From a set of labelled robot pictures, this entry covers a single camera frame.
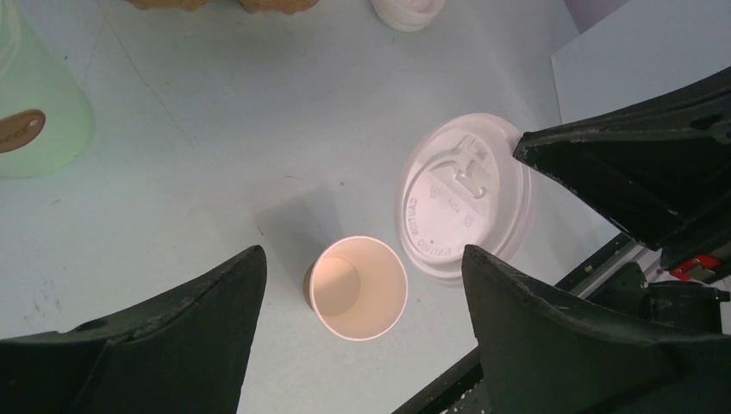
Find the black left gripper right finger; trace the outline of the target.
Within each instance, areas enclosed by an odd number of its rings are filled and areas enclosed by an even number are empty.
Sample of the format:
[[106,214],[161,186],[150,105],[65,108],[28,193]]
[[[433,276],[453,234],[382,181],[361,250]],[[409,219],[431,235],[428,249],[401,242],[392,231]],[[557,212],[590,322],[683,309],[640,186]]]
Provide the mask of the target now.
[[730,339],[645,321],[465,247],[462,279],[495,413],[727,413]]

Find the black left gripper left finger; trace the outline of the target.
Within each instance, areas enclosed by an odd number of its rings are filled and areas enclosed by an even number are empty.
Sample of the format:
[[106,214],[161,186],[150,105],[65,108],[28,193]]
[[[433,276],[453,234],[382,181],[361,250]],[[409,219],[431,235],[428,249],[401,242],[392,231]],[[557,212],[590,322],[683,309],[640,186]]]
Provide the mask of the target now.
[[4,413],[234,413],[266,289],[252,246],[65,333],[1,342]]

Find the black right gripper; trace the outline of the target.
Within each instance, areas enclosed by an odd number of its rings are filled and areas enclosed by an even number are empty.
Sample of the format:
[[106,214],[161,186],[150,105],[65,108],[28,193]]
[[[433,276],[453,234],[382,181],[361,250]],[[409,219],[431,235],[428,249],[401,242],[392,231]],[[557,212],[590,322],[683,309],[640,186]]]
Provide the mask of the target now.
[[588,301],[631,317],[721,334],[730,227],[704,230],[687,261],[663,248],[730,215],[730,71],[610,113],[525,133],[514,157],[622,233],[588,260]]

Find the brown paper coffee cup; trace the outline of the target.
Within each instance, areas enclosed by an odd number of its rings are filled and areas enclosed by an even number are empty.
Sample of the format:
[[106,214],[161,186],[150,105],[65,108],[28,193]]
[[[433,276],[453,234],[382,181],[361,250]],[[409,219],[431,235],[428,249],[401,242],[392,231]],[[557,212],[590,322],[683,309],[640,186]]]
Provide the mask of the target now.
[[395,250],[366,235],[325,248],[303,278],[303,296],[321,324],[351,342],[383,336],[400,320],[409,282]]

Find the white plastic cup lid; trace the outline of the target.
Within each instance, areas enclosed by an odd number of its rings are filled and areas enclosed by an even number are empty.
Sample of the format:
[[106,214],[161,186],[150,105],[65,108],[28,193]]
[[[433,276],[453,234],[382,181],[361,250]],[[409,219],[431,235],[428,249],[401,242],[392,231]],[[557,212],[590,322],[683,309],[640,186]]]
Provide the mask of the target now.
[[431,131],[404,166],[396,226],[416,268],[444,286],[462,284],[465,246],[512,260],[528,237],[536,174],[513,152],[521,134],[499,116],[458,116]]

